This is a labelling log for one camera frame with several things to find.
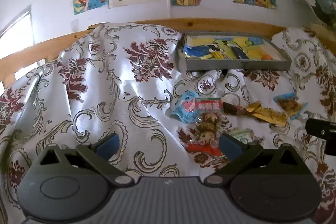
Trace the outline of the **clear round biscuit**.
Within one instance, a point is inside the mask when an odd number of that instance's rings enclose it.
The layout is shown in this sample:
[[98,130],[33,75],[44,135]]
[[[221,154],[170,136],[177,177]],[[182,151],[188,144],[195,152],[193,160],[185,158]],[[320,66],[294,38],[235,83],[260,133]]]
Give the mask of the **clear round biscuit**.
[[258,137],[256,137],[254,132],[248,128],[233,128],[229,134],[244,144],[258,141]]

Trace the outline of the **clear bag of chocolate balls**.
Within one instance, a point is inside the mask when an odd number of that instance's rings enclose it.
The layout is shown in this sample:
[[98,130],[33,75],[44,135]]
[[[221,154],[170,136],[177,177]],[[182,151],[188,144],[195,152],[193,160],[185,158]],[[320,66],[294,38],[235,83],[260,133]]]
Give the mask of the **clear bag of chocolate balls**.
[[218,157],[222,153],[218,145],[221,121],[222,100],[220,98],[196,98],[197,111],[195,135],[187,142],[189,152],[201,152],[209,156]]

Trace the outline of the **blue packet of brown chips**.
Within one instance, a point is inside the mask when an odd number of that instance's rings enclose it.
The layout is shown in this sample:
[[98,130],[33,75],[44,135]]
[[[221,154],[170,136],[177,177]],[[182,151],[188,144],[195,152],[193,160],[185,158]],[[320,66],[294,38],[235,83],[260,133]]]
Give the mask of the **blue packet of brown chips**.
[[273,98],[273,101],[291,120],[297,119],[308,105],[307,102],[299,102],[295,92],[277,95]]

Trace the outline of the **dark brown snack wrapper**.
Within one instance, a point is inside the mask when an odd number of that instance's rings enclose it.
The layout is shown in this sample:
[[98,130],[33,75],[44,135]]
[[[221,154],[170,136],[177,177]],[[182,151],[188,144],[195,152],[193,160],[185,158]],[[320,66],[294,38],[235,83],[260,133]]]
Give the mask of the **dark brown snack wrapper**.
[[245,109],[239,105],[233,105],[231,103],[223,102],[223,112],[229,115],[238,115],[244,116],[246,115]]

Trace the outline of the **gold foil snack packet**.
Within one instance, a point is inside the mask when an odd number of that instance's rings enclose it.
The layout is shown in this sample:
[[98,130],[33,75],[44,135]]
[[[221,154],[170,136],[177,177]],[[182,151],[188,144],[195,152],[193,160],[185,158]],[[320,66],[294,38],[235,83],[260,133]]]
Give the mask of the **gold foil snack packet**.
[[254,102],[244,108],[249,115],[267,122],[269,124],[284,127],[286,125],[286,114],[264,107],[260,102]]

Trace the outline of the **light blue pig snack packet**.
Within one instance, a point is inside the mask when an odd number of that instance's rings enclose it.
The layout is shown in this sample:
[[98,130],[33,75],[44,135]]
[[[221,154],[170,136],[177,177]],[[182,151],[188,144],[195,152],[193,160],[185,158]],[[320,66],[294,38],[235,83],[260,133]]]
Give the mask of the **light blue pig snack packet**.
[[196,92],[186,91],[175,104],[170,116],[178,118],[183,123],[195,123],[199,120],[200,112],[196,107]]

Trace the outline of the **dark blue sachet packet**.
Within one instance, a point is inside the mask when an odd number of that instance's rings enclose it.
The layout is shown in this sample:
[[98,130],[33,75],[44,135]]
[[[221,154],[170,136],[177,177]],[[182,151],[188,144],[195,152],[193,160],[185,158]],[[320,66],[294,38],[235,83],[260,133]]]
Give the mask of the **dark blue sachet packet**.
[[237,59],[249,60],[249,57],[244,53],[244,51],[240,47],[232,46],[231,50],[235,53]]

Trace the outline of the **orange mandarin fruit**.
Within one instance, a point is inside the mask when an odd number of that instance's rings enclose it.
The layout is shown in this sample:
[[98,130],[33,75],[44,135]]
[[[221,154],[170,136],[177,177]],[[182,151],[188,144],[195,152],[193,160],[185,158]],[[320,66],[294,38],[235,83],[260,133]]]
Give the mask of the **orange mandarin fruit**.
[[271,55],[265,54],[261,56],[262,60],[273,60],[273,57]]

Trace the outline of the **yellow snack packet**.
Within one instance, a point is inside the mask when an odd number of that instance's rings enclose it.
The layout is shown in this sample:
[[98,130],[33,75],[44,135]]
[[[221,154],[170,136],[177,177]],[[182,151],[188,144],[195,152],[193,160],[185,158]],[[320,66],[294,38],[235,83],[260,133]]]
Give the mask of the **yellow snack packet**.
[[224,50],[210,50],[210,53],[212,54],[214,59],[219,59],[219,60],[232,60],[233,58]]

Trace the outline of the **floral white bed sheet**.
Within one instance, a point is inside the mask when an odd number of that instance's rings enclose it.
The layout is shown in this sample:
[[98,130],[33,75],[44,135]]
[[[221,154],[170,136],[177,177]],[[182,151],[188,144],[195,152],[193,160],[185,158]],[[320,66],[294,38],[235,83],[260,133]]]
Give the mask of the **floral white bed sheet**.
[[86,35],[50,63],[31,70],[1,95],[1,223],[24,220],[17,190],[49,144],[73,148],[116,133],[120,148],[110,163],[139,176],[206,177],[228,159],[187,151],[194,124],[171,117],[186,91],[246,107],[295,92],[308,105],[280,127],[250,117],[223,115],[220,130],[251,129],[265,148],[294,146],[314,174],[322,200],[317,223],[335,223],[335,157],[324,140],[307,134],[309,118],[335,121],[335,56],[307,28],[289,28],[272,42],[291,58],[288,71],[190,72],[169,28],[135,28],[113,39]]

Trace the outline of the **grey tray with painting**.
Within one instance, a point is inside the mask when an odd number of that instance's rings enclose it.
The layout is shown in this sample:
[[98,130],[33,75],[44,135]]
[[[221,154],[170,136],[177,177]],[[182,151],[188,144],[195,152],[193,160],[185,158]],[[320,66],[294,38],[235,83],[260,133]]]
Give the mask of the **grey tray with painting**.
[[182,52],[189,71],[287,71],[291,58],[261,35],[234,32],[189,32],[183,35]]

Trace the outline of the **wooden bed frame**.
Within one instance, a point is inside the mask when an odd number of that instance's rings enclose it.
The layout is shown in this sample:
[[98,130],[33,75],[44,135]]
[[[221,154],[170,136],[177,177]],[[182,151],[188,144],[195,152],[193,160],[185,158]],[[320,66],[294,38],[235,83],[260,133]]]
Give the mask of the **wooden bed frame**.
[[167,27],[181,34],[193,32],[210,32],[212,34],[215,32],[229,32],[261,35],[269,39],[277,33],[286,30],[286,27],[273,24],[217,18],[170,18],[131,23],[99,23],[89,26],[85,31],[46,40],[4,57],[1,59],[1,84],[3,84],[4,88],[7,88],[16,81],[15,73],[20,69],[41,60],[50,62],[56,59],[61,51],[69,48],[78,39],[86,35],[102,38],[106,36],[109,39],[113,39],[115,35],[120,34],[122,31],[128,32],[135,28],[149,30],[157,27]]

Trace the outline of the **white wall socket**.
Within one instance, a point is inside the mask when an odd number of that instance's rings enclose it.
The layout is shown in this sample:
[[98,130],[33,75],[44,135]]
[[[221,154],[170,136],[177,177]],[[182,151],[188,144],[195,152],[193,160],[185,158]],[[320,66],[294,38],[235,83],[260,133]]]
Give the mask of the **white wall socket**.
[[79,30],[79,20],[75,19],[70,22],[72,32],[78,32]]

